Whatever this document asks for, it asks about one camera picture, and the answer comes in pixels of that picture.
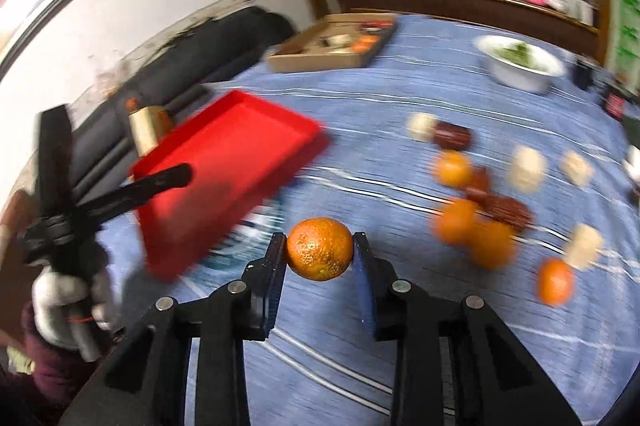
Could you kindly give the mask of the white gloved left hand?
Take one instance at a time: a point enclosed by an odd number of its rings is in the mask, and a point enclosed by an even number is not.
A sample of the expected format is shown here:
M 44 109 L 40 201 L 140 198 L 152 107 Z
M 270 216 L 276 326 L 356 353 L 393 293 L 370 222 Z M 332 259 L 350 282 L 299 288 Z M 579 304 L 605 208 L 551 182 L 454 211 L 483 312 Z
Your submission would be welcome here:
M 73 331 L 73 312 L 91 300 L 90 315 L 102 331 L 111 331 L 119 317 L 111 273 L 102 268 L 90 282 L 44 267 L 32 284 L 32 308 L 40 336 L 49 344 L 78 351 L 78 334 Z

